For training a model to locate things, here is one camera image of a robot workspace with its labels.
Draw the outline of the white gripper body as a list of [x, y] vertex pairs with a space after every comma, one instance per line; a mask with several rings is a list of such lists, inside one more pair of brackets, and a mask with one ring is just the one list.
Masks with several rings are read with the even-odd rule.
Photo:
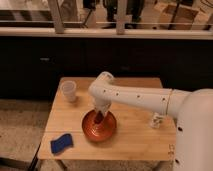
[[96, 112], [100, 112], [103, 116], [107, 115], [109, 108], [111, 106], [111, 102], [103, 99], [95, 99], [94, 100], [94, 109]]

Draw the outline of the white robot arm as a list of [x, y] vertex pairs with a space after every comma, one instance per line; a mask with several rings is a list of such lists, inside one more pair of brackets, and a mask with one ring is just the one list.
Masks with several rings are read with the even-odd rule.
[[118, 102], [176, 118], [173, 171], [213, 171], [213, 89], [126, 87], [113, 81], [111, 73], [102, 72], [90, 84], [97, 109], [107, 111]]

